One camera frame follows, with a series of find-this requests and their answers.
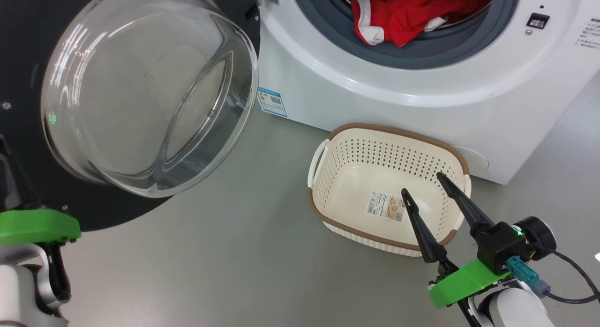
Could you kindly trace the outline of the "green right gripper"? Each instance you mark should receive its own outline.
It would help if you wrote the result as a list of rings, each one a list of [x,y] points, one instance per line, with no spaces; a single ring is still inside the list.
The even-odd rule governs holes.
[[[471,237],[475,238],[480,232],[495,226],[495,223],[448,176],[438,172],[436,177],[446,194],[455,201],[467,220],[467,224],[471,228]],[[447,260],[446,249],[437,242],[433,233],[422,220],[419,207],[409,191],[403,188],[401,195],[424,262],[436,263]],[[480,293],[509,275],[510,272],[506,269],[500,275],[496,275],[482,261],[475,260],[433,285],[429,289],[429,297],[435,308],[443,308]]]

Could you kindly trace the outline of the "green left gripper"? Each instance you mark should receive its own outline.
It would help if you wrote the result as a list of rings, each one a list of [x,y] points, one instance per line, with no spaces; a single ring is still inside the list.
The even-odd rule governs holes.
[[[0,137],[0,244],[64,243],[81,238],[77,219],[53,209],[39,209],[34,190],[7,138]]]

